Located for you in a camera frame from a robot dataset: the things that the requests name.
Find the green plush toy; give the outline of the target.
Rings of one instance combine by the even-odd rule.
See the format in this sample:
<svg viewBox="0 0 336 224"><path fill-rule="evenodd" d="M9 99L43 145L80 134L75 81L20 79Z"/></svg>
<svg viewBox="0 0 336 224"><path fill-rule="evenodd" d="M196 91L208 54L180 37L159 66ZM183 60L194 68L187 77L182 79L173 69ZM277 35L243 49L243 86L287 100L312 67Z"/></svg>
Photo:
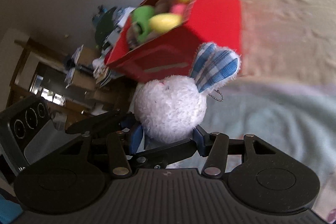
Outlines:
<svg viewBox="0 0 336 224"><path fill-rule="evenodd" d="M135 35L135 41L139 44L145 42L151 33L149 20L155 16L155 8L150 5L139 6L131 13L131 30Z"/></svg>

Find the wooden desk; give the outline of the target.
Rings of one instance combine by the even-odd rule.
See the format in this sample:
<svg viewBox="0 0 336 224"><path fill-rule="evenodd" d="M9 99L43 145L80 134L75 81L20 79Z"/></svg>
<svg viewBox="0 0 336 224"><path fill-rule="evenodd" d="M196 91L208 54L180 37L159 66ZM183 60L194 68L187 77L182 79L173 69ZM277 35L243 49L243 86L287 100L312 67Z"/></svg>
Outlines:
<svg viewBox="0 0 336 224"><path fill-rule="evenodd" d="M84 69L98 58L98 51L85 46L66 55L28 39L15 40L21 56L10 81L7 106L35 94L44 97L51 113L66 116L66 126L106 111L126 112L130 106L124 77L105 86Z"/></svg>

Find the dark green bag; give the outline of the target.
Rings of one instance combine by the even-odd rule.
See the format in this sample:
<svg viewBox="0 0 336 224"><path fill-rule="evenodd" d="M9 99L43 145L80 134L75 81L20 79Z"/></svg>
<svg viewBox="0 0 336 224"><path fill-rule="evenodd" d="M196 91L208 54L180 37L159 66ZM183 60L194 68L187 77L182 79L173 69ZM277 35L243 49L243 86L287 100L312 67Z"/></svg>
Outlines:
<svg viewBox="0 0 336 224"><path fill-rule="evenodd" d="M117 7L114 6L107 10L103 6L99 6L99 9L99 13L92 18L92 23L96 29L94 39L98 48L101 50L105 44L106 38L116 28L114 23L114 12L117 10Z"/></svg>

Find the white bunny plush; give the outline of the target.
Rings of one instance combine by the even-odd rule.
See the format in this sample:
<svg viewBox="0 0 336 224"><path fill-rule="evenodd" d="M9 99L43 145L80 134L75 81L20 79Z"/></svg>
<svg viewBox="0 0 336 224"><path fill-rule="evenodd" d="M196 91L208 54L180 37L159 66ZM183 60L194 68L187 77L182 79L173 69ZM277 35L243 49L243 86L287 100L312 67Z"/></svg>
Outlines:
<svg viewBox="0 0 336 224"><path fill-rule="evenodd" d="M134 100L134 115L147 138L170 144L191 137L207 110L207 97L236 78L240 56L214 42L203 43L189 75L172 75L144 84Z"/></svg>

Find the red cardboard box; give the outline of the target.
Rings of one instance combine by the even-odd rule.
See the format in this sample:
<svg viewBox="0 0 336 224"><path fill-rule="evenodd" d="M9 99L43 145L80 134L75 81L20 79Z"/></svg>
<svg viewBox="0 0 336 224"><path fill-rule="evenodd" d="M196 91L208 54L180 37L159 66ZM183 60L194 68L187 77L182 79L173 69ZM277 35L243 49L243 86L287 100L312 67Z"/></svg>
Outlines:
<svg viewBox="0 0 336 224"><path fill-rule="evenodd" d="M161 80L171 75L188 75L197 49L215 42L240 53L240 0L192 0L182 25L129 50L128 19L105 65L138 82Z"/></svg>

